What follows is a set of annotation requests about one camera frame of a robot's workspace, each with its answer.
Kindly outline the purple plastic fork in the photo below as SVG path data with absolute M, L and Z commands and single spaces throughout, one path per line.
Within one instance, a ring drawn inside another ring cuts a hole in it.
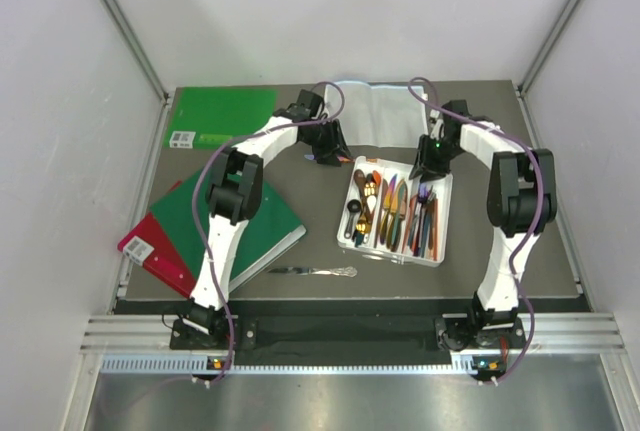
M 414 256 L 420 255 L 420 241 L 421 241 L 421 233 L 422 233 L 421 229 L 422 229 L 423 220 L 424 220 L 422 215 L 423 215 L 424 208 L 428 202 L 429 196 L 431 194 L 431 190 L 432 190 L 432 187 L 427 182 L 421 183 L 418 188 L 416 209 L 415 209 L 415 216 L 414 216 L 414 234 L 413 234 L 413 241 L 411 246 L 412 254 Z

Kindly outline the brown wooden spoon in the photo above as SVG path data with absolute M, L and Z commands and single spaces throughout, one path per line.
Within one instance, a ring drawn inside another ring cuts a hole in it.
M 359 191 L 359 195 L 360 195 L 360 200 L 361 200 L 361 205 L 362 205 L 362 212 L 364 214 L 364 217 L 371 222 L 372 220 L 372 214 L 370 214 L 367 210 L 367 206 L 366 206 L 366 197 L 364 196 L 364 186 L 366 184 L 366 182 L 369 180 L 367 178 L 367 176 L 365 175 L 365 173 L 361 170 L 361 169 L 357 169 L 354 172 L 353 175 L 353 179 L 354 182 L 356 184 L 356 187 Z

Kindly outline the iridescent knife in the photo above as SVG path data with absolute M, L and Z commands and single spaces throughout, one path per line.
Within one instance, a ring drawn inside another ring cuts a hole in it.
M 316 159 L 315 159 L 316 157 L 314 155 L 312 155 L 312 154 L 305 154 L 304 158 L 307 159 L 307 160 L 310 160 L 310 161 L 316 161 Z M 336 158 L 338 159 L 338 161 L 340 163 L 345 163 L 346 164 L 346 163 L 353 163 L 354 162 L 353 158 L 348 158 L 348 157 L 344 157 L 344 156 L 337 156 Z
M 385 243 L 387 220 L 388 220 L 388 215 L 391 209 L 391 204 L 392 204 L 393 195 L 395 192 L 397 178 L 398 178 L 397 174 L 395 174 L 392 177 L 392 179 L 388 184 L 388 187 L 386 188 L 386 192 L 384 194 L 382 210 L 381 210 L 380 219 L 379 219 L 378 234 L 377 234 L 377 244 L 379 245 L 383 245 Z

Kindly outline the white cutlery tray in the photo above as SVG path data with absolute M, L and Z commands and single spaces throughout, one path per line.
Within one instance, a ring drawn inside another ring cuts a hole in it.
M 338 245 L 398 264 L 437 267 L 445 258 L 453 176 L 422 182 L 412 167 L 359 156 L 349 179 Z

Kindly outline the small dark dessert fork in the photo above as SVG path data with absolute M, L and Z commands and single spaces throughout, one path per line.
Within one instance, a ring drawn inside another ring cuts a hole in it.
M 405 265 L 415 262 L 413 256 L 407 256 L 398 253 L 364 253 L 363 258 L 374 261 L 389 261 L 398 265 Z

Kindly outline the teal handled gold spoon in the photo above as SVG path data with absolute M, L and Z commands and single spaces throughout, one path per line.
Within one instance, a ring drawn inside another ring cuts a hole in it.
M 363 244 L 366 244 L 372 229 L 372 224 L 362 216 L 355 226 L 355 231 L 353 234 L 353 242 L 356 247 L 360 247 Z

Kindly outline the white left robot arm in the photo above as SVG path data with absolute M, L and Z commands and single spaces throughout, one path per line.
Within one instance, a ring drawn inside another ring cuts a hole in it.
M 227 306 L 229 282 L 238 243 L 262 202 L 264 168 L 298 142 L 312 148 L 319 164 L 338 166 L 348 155 L 339 117 L 346 98 L 329 115 L 326 101 L 314 89 L 276 110 L 267 123 L 248 135 L 232 137 L 210 156 L 196 182 L 191 207 L 195 228 L 205 246 L 201 271 L 190 299 L 206 310 Z

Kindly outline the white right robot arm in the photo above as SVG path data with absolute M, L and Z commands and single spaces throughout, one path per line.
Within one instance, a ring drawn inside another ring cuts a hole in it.
M 555 219 L 557 197 L 553 153 L 532 149 L 495 123 L 472 117 L 464 100 L 428 112 L 428 132 L 419 139 L 410 177 L 444 178 L 451 161 L 468 153 L 490 171 L 486 209 L 493 241 L 483 281 L 467 321 L 469 339 L 487 347 L 514 325 L 519 285 L 529 253 Z

